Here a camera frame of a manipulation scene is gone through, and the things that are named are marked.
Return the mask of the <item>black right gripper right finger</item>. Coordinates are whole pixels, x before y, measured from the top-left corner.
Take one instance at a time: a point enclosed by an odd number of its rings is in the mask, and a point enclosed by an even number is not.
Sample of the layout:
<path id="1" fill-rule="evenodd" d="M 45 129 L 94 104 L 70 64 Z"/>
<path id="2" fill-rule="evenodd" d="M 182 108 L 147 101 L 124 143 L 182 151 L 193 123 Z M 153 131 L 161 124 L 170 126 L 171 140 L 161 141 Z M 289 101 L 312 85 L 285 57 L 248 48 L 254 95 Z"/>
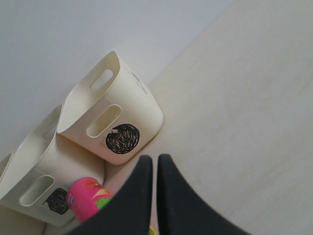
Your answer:
<path id="1" fill-rule="evenodd" d="M 246 235 L 212 209 L 192 189 L 171 155 L 157 163 L 156 207 L 161 235 Z"/>

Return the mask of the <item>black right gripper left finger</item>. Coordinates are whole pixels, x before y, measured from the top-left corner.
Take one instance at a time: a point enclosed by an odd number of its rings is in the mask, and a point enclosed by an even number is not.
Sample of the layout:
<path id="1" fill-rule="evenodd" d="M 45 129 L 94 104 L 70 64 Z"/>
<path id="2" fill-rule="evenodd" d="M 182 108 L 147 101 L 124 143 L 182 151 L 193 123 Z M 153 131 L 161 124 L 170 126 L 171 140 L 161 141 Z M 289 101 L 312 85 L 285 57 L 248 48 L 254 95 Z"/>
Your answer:
<path id="1" fill-rule="evenodd" d="M 121 189 L 98 213 L 69 232 L 70 235 L 147 235 L 150 230 L 153 163 L 139 157 Z"/>

